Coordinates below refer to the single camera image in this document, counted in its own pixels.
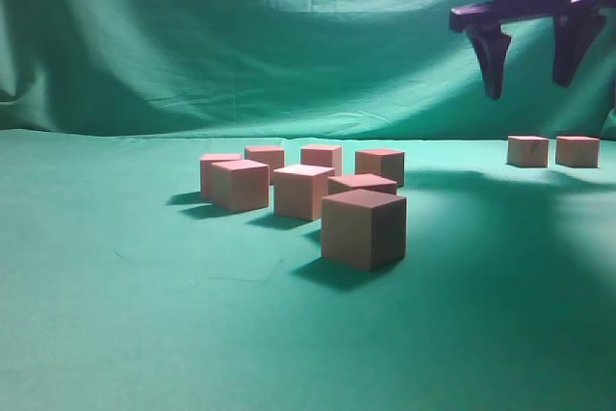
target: green backdrop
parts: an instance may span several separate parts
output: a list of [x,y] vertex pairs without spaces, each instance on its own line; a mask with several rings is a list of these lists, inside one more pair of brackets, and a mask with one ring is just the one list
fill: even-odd
[[482,0],[1,0],[0,128],[88,135],[616,139],[614,18],[569,90],[549,20],[483,94],[450,8]]

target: dark gray robot part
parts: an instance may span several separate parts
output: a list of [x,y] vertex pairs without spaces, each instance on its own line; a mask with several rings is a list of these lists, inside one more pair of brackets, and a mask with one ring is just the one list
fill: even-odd
[[499,99],[511,37],[501,25],[552,17],[555,54],[552,79],[569,87],[588,48],[601,33],[606,18],[601,9],[616,8],[616,0],[493,0],[454,8],[449,28],[466,32],[477,55],[486,94]]

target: wooden cube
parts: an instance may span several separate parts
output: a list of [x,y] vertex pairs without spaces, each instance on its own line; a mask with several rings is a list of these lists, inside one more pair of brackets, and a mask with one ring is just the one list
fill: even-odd
[[321,217],[332,167],[295,165],[274,171],[274,207],[278,216],[313,221]]
[[321,256],[374,271],[406,256],[406,197],[353,190],[322,200]]
[[343,174],[343,148],[338,144],[307,144],[301,148],[305,166],[332,167],[334,175]]
[[273,181],[273,172],[285,166],[285,150],[280,146],[247,146],[244,158],[269,166],[269,183]]
[[208,170],[213,163],[239,161],[241,158],[242,154],[240,153],[207,153],[201,156],[201,195],[206,198],[209,196]]
[[404,151],[375,148],[355,152],[355,173],[371,173],[404,186]]
[[600,140],[590,137],[557,137],[556,163],[567,167],[598,167]]
[[329,194],[337,194],[359,189],[396,194],[398,191],[398,183],[394,180],[390,180],[389,178],[379,177],[378,175],[371,173],[329,177]]
[[229,212],[252,211],[270,205],[270,167],[243,159],[212,163],[210,200]]
[[543,137],[510,136],[507,163],[516,167],[547,167],[550,141]]

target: wooden block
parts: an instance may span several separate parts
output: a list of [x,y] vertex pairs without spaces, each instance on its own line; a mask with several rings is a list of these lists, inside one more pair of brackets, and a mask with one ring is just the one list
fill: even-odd
[[274,171],[274,208],[278,216],[313,221],[321,217],[332,167],[295,165]]
[[209,194],[213,204],[229,212],[270,205],[270,167],[247,159],[212,163]]
[[280,146],[247,146],[244,157],[269,166],[269,183],[273,183],[273,172],[285,166],[285,150]]
[[334,175],[343,174],[343,148],[338,144],[307,144],[301,148],[305,166],[332,167]]
[[355,173],[371,173],[404,186],[404,151],[375,148],[355,152]]
[[329,194],[359,189],[396,194],[398,191],[398,183],[389,178],[380,177],[371,173],[329,177]]
[[201,156],[201,195],[206,198],[208,197],[208,170],[213,163],[239,161],[241,158],[242,154],[240,153],[207,153]]
[[557,137],[556,163],[567,167],[598,167],[600,143],[591,137]]
[[406,256],[406,197],[353,190],[322,200],[321,256],[374,271]]
[[507,163],[516,167],[547,167],[550,141],[543,137],[510,136]]

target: table surface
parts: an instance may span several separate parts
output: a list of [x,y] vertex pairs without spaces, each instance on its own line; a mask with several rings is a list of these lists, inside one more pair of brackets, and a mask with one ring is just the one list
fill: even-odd
[[320,222],[202,202],[199,158],[337,141],[0,132],[0,409],[613,411],[616,142],[406,152],[408,257],[320,258]]

